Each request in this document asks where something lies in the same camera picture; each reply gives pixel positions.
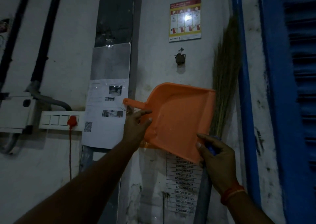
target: finger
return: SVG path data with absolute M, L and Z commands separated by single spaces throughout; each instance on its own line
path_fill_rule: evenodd
M 210 151 L 201 143 L 197 143 L 196 144 L 197 150 L 199 151 L 200 155 L 202 156 L 202 158 L 207 161 L 207 159 L 209 158 L 213 158 L 213 154 L 210 153 Z
M 134 113 L 132 116 L 133 118 L 140 118 L 141 116 L 144 116 L 146 114 L 152 113 L 152 110 L 140 110 L 136 113 Z
M 150 124 L 152 123 L 153 119 L 152 118 L 148 118 L 143 124 L 142 127 L 144 128 L 144 130 L 147 130 L 147 128 L 150 126 Z
M 210 143 L 212 143 L 212 145 L 214 147 L 217 147 L 221 150 L 229 147 L 227 146 L 225 143 L 223 143 L 222 141 L 219 141 L 218 139 L 214 138 L 214 137 L 211 137 L 211 136 L 208 136 L 208 135 L 205 135 L 205 134 L 201 134 L 201 133 L 198 133 L 197 136 L 203 140 L 206 140 Z

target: fire extinguisher poster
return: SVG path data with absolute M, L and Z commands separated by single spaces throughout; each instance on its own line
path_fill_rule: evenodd
M 170 4 L 169 42 L 201 38 L 201 0 Z

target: red thread bracelet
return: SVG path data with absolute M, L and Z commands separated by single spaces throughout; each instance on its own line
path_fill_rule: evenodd
M 243 186 L 240 186 L 239 184 L 235 184 L 231 188 L 228 188 L 221 197 L 221 204 L 226 206 L 229 198 L 231 198 L 236 193 L 242 192 L 242 191 L 245 192 L 245 189 Z

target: hand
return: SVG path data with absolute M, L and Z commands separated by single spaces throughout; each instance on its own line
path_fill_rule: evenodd
M 122 142 L 128 145 L 133 145 L 135 151 L 143 140 L 147 128 L 152 122 L 152 118 L 147 119 L 144 123 L 140 124 L 140 118 L 146 114 L 152 113 L 151 110 L 142 110 L 134 113 L 127 118 L 124 124 L 124 134 Z
M 200 143 L 197 143 L 197 149 L 205 161 L 207 172 L 213 182 L 214 188 L 222 195 L 233 184 L 238 183 L 236 178 L 235 152 L 225 143 L 205 134 L 197 134 L 205 141 L 211 142 L 220 153 L 214 156 L 209 150 Z

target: red plug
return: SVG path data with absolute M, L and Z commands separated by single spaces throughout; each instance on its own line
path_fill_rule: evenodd
M 77 126 L 76 116 L 70 116 L 67 124 L 69 125 L 69 129 L 71 130 L 74 126 Z

